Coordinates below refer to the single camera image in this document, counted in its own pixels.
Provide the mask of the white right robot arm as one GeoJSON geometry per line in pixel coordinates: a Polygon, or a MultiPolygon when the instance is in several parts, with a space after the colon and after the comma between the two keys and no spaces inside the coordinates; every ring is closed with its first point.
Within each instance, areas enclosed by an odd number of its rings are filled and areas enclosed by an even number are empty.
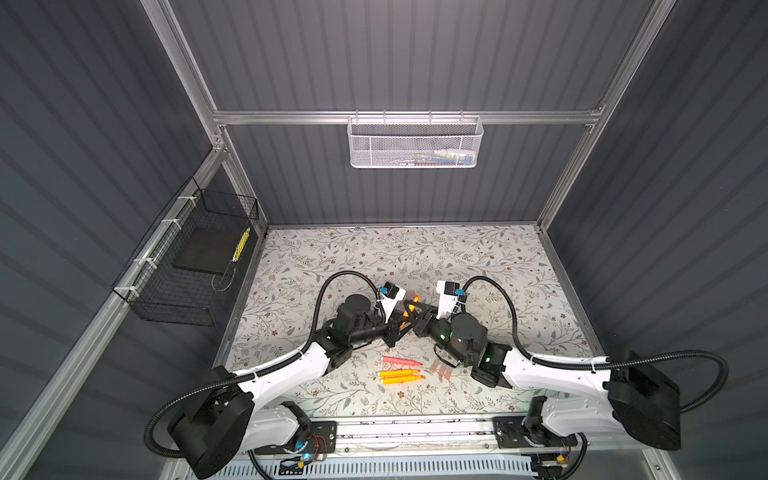
{"type": "Polygon", "coordinates": [[[626,433],[653,448],[674,451],[682,445],[680,390],[650,364],[600,370],[602,358],[525,355],[518,348],[491,342],[488,330],[467,312],[448,314],[409,301],[412,330],[469,368],[488,388],[538,389],[523,431],[535,445],[577,433],[626,433]]]}

